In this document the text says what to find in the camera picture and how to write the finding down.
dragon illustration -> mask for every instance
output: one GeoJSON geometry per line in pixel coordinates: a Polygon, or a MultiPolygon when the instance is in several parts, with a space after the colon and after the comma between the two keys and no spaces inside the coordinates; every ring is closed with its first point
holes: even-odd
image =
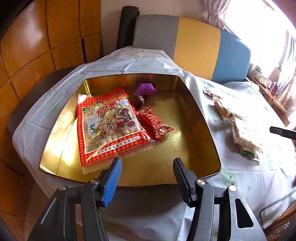
{"type": "Polygon", "coordinates": [[[133,121],[131,113],[126,107],[117,109],[113,117],[115,119],[115,130],[118,130],[119,128],[127,130],[136,128],[136,123],[133,121]]]}
{"type": "Polygon", "coordinates": [[[88,133],[92,138],[97,138],[98,141],[106,139],[106,135],[110,135],[112,132],[112,123],[107,120],[97,120],[92,123],[88,123],[88,133]]]}

purple candy wrapper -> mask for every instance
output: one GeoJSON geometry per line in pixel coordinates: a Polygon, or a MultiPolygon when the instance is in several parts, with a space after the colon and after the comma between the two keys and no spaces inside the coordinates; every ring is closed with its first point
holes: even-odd
{"type": "Polygon", "coordinates": [[[152,95],[155,93],[157,93],[157,90],[151,83],[143,83],[137,86],[134,95],[152,95]]]}

candy wrapper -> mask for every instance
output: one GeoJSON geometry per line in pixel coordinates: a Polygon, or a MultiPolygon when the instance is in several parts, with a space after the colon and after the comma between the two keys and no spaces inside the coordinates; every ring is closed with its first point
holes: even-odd
{"type": "Polygon", "coordinates": [[[219,95],[214,94],[213,92],[211,92],[210,90],[203,90],[205,95],[208,95],[209,97],[217,97],[219,99],[222,99],[222,97],[220,97],[219,95]]]}
{"type": "Polygon", "coordinates": [[[154,88],[153,84],[142,83],[137,86],[134,95],[152,95],[156,93],[157,90],[154,88]]]}
{"type": "Polygon", "coordinates": [[[242,155],[246,155],[246,156],[250,156],[252,158],[252,160],[254,161],[260,161],[259,160],[259,151],[253,151],[253,150],[250,150],[242,145],[239,145],[239,152],[242,154],[242,155]]]}
{"type": "Polygon", "coordinates": [[[140,125],[133,102],[120,87],[97,97],[80,94],[77,116],[84,174],[110,165],[115,156],[133,155],[131,149],[147,150],[155,142],[140,125]]]}
{"type": "Polygon", "coordinates": [[[136,116],[145,126],[153,131],[156,140],[159,140],[164,135],[174,130],[174,128],[164,124],[155,114],[153,114],[150,106],[137,111],[136,116]]]}
{"type": "Polygon", "coordinates": [[[133,102],[135,103],[136,107],[141,107],[142,105],[144,105],[145,101],[142,95],[135,95],[133,97],[133,102]]]}

wicker chair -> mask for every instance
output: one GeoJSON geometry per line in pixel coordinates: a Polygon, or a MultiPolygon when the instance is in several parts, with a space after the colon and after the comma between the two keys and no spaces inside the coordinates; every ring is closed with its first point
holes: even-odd
{"type": "Polygon", "coordinates": [[[291,220],[296,215],[296,201],[292,202],[287,210],[269,227],[264,229],[264,233],[268,241],[278,240],[286,228],[289,226],[291,220]]]}

white tablecloth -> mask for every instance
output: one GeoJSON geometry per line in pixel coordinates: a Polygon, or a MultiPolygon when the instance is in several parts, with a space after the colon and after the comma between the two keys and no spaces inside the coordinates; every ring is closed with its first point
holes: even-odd
{"type": "MultiPolygon", "coordinates": [[[[77,67],[34,104],[16,129],[13,145],[48,197],[60,184],[78,185],[47,175],[38,168],[46,140],[65,103],[85,79],[130,73],[173,74],[184,81],[209,125],[221,160],[222,170],[207,180],[210,184],[226,188],[234,183],[256,217],[263,207],[292,191],[296,174],[294,146],[291,140],[269,133],[270,126],[284,125],[257,85],[231,82],[226,84],[228,88],[182,70],[163,51],[127,47],[77,67]],[[230,124],[219,117],[203,89],[215,90],[222,98],[239,103],[239,114],[256,123],[264,146],[260,162],[238,153],[230,124]]],[[[263,213],[264,226],[279,217],[290,202],[291,198],[286,199],[263,213]]],[[[182,202],[177,186],[118,188],[113,201],[102,209],[110,240],[185,240],[193,212],[194,209],[182,202]]],[[[214,220],[213,234],[216,234],[217,218],[214,220]]]]}

